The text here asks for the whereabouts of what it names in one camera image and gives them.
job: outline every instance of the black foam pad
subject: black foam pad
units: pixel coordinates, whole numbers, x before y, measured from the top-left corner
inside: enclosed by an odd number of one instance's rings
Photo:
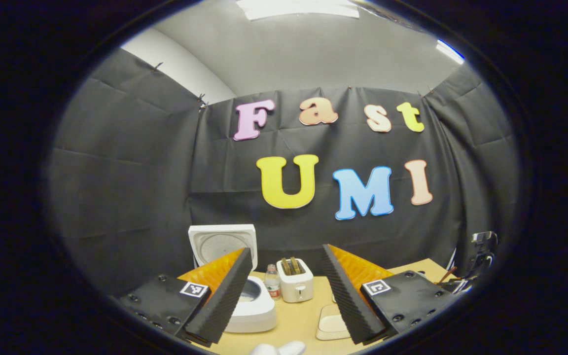
[[[358,294],[330,247],[324,245],[323,248],[322,267],[354,344],[369,344],[385,337],[383,323]]]
[[[190,340],[206,346],[209,345],[207,342],[219,341],[232,317],[252,267],[250,249],[244,248],[216,292],[185,326],[185,331],[192,335]]]

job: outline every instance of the orange letter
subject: orange letter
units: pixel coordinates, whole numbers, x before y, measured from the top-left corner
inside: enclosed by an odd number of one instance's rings
[[[299,121],[309,126],[311,124],[333,123],[339,115],[332,110],[332,103],[323,97],[313,97],[299,104],[303,111],[299,114]]]
[[[367,105],[363,108],[363,112],[367,115],[367,125],[372,131],[389,132],[391,130],[391,122],[383,106]]]
[[[425,166],[426,161],[424,160],[412,160],[404,164],[404,167],[411,173],[411,180],[413,181],[411,203],[416,206],[428,204],[433,200],[433,195],[428,191],[428,185],[426,184]]]

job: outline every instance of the ceiling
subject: ceiling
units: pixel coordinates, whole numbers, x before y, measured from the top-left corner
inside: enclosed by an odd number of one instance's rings
[[[459,65],[437,38],[359,9],[360,18],[291,14],[250,22],[233,0],[207,0],[155,28],[236,95],[309,87],[425,94]]]

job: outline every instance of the bottle label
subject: bottle label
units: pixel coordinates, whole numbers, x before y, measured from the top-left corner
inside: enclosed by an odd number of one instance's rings
[[[266,286],[266,290],[269,292],[272,298],[280,296],[280,286]]]

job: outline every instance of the pink letter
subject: pink letter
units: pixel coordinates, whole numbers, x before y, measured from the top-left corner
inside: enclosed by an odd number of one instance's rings
[[[256,122],[260,127],[266,124],[266,110],[264,108],[271,111],[275,108],[275,103],[273,100],[266,100],[236,107],[239,117],[238,131],[234,135],[234,140],[250,140],[260,135],[260,131],[254,128],[253,123]]]

